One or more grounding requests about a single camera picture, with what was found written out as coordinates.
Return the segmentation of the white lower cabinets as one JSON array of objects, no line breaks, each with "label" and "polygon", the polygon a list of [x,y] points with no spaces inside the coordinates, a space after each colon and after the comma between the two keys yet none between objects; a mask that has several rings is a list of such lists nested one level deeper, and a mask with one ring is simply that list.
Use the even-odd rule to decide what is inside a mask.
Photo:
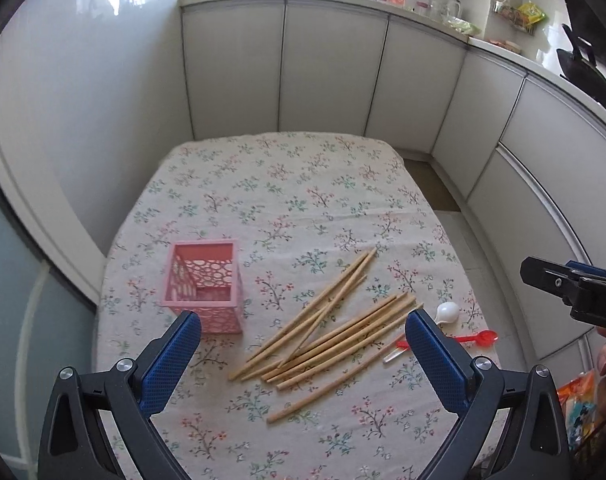
[{"label": "white lower cabinets", "polygon": [[528,58],[371,0],[178,0],[194,136],[350,133],[429,162],[493,266],[527,362],[599,338],[523,284],[536,256],[606,268],[606,110]]}]

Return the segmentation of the white plastic spoon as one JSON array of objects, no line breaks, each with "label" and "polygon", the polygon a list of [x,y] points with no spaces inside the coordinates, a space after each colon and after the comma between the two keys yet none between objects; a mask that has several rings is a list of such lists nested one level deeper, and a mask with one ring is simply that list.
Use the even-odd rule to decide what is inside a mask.
[{"label": "white plastic spoon", "polygon": [[[437,326],[455,323],[460,315],[460,307],[453,301],[446,301],[437,307],[435,315],[435,324]],[[383,363],[388,364],[397,359],[409,350],[408,346],[397,346],[387,356],[384,356]]]}]

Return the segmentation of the red plastic spoon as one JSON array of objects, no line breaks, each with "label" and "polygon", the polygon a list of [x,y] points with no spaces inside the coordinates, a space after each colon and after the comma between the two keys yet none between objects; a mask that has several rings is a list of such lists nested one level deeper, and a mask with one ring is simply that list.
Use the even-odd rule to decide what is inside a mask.
[{"label": "red plastic spoon", "polygon": [[477,334],[469,336],[455,336],[454,339],[460,344],[475,344],[481,348],[489,348],[498,341],[499,336],[493,330],[481,330]]}]

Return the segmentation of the glass jar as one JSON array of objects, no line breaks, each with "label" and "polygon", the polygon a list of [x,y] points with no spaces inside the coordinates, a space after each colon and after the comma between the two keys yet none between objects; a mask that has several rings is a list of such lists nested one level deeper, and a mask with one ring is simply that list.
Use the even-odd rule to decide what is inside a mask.
[{"label": "glass jar", "polygon": [[461,18],[462,5],[460,0],[448,0],[445,6],[445,18],[447,21]]}]

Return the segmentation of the yellow snack packet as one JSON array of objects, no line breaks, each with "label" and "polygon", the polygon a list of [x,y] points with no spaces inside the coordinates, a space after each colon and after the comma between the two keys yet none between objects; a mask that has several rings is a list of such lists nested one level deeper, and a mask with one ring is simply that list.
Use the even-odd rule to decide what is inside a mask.
[{"label": "yellow snack packet", "polygon": [[534,2],[527,1],[516,8],[516,24],[524,29],[533,29],[545,21],[547,14]]}]

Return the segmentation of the pink perforated utensil holder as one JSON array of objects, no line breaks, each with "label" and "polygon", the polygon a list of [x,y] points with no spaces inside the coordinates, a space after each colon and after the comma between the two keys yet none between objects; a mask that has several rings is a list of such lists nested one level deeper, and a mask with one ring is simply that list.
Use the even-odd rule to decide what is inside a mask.
[{"label": "pink perforated utensil holder", "polygon": [[195,313],[207,335],[239,335],[243,292],[235,240],[194,240],[170,246],[161,305]]}]

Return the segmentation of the black wok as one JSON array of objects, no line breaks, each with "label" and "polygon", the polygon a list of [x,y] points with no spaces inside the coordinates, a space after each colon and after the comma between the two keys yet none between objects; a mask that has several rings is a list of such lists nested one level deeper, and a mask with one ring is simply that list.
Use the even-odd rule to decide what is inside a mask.
[{"label": "black wok", "polygon": [[594,48],[568,24],[562,24],[572,50],[557,50],[562,77],[606,109],[606,77],[598,70]]}]

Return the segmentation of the orange snack bag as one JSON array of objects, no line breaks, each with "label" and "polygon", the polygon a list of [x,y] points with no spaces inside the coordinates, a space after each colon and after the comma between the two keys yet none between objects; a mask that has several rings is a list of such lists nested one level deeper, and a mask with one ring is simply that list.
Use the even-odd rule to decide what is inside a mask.
[{"label": "orange snack bag", "polygon": [[596,408],[595,371],[590,370],[572,379],[557,390],[564,416],[568,447],[571,451],[589,437],[594,429]]}]

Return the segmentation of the floral tablecloth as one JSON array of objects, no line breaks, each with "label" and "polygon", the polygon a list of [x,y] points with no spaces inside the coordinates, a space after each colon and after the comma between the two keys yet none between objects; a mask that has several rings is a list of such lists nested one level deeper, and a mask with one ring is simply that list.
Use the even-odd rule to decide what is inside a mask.
[{"label": "floral tablecloth", "polygon": [[335,392],[269,425],[269,415],[333,382],[388,344],[278,390],[244,362],[364,252],[364,281],[319,324],[332,332],[408,292],[428,312],[460,307],[451,334],[486,326],[445,229],[388,144],[330,133],[264,133],[174,148],[110,250],[98,309],[97,367],[165,332],[170,246],[238,244],[243,332],[206,336],[161,414],[164,442],[195,479],[414,479],[455,422],[411,354],[383,358]]}]

